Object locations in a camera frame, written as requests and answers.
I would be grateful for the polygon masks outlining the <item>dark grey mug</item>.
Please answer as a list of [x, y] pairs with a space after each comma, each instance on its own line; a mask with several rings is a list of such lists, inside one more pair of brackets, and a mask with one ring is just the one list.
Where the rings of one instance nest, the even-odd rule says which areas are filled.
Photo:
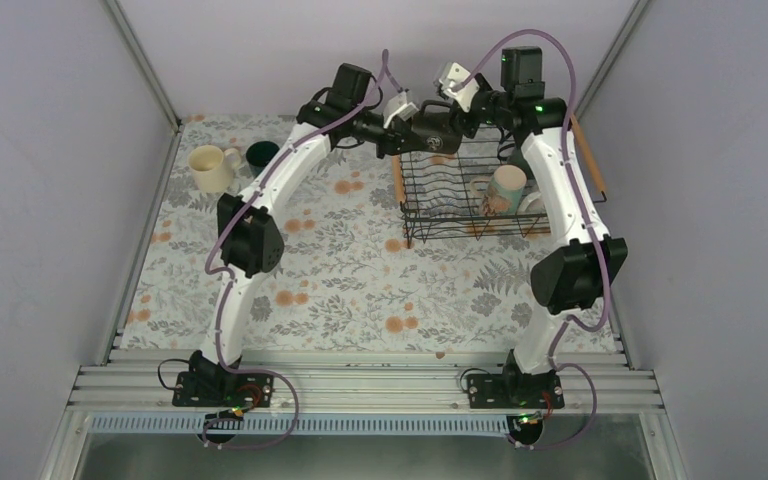
[[424, 101], [410, 121], [410, 133], [404, 141], [407, 152], [454, 154], [463, 136], [452, 123], [452, 105], [439, 100]]

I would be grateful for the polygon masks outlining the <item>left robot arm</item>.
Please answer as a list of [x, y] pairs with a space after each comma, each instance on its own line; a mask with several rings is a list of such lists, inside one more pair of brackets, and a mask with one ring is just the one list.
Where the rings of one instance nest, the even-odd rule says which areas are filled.
[[384, 79], [393, 79], [386, 66], [372, 75], [355, 65], [341, 65], [333, 84], [300, 108], [289, 137], [256, 179], [239, 195], [220, 198], [218, 238], [205, 270], [221, 275], [223, 290], [213, 336], [189, 361], [199, 392], [212, 404], [226, 404], [237, 394], [234, 366], [242, 357], [244, 326], [260, 286], [283, 255], [278, 219], [293, 192], [344, 138], [371, 142], [384, 154], [404, 145], [417, 107], [409, 91], [392, 81], [395, 96], [382, 114], [374, 113], [376, 104], [366, 96]]

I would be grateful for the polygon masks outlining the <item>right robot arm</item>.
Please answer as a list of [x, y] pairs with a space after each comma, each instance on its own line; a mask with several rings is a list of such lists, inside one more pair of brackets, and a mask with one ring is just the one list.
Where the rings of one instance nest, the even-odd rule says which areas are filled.
[[463, 113], [465, 128], [484, 123], [512, 134], [549, 221], [554, 249], [531, 270], [538, 305], [524, 340], [511, 351], [515, 371], [501, 382], [504, 399], [525, 407], [540, 393], [536, 375], [557, 369], [555, 353], [566, 329], [596, 333], [606, 326], [611, 284], [628, 247], [611, 236], [589, 196], [577, 158], [573, 100], [546, 97], [541, 49], [494, 49], [501, 55], [500, 90], [480, 80], [478, 67], [457, 63], [443, 69], [439, 88]]

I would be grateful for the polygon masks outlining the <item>dark green mug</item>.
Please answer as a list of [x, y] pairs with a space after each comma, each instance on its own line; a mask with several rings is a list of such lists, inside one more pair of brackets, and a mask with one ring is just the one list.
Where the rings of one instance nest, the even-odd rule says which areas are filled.
[[280, 151], [280, 146], [272, 141], [262, 140], [251, 144], [244, 155], [253, 178], [258, 177]]

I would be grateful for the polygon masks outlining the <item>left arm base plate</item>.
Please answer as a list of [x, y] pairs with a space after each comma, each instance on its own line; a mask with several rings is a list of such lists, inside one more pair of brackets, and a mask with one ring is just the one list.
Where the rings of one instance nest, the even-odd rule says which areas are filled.
[[202, 378], [181, 372], [171, 403], [175, 407], [249, 409], [269, 407], [274, 376], [262, 373], [231, 375], [224, 379]]

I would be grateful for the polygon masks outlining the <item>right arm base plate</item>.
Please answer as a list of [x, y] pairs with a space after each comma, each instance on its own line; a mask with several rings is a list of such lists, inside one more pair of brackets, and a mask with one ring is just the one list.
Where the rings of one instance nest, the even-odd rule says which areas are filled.
[[561, 409], [563, 388], [555, 370], [522, 374], [516, 368], [502, 373], [469, 369], [461, 375], [461, 387], [472, 409]]

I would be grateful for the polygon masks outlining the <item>cream ribbed mug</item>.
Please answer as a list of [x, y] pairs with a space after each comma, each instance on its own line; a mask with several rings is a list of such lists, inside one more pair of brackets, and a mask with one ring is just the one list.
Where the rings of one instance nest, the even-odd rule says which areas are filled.
[[195, 148], [187, 158], [191, 176], [199, 191], [221, 193], [228, 190], [242, 163], [236, 148], [221, 149], [213, 145]]

